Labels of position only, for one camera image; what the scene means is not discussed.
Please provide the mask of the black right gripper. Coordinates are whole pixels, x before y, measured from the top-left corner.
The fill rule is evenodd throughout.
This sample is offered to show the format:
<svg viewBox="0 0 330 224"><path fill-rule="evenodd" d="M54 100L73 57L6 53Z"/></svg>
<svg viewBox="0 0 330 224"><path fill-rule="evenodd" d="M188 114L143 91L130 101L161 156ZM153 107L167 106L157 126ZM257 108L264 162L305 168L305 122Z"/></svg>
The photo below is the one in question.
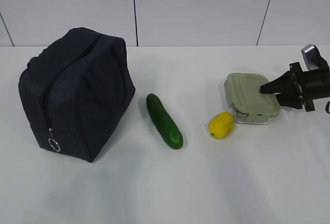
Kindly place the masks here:
<svg viewBox="0 0 330 224"><path fill-rule="evenodd" d="M295 79L298 97L294 94ZM290 64L290 71L277 79L260 87L262 94L276 94L275 97L282 107L290 107L306 112L314 111L314 100L329 97L329 66L322 63L313 70L302 71L298 62Z"/></svg>

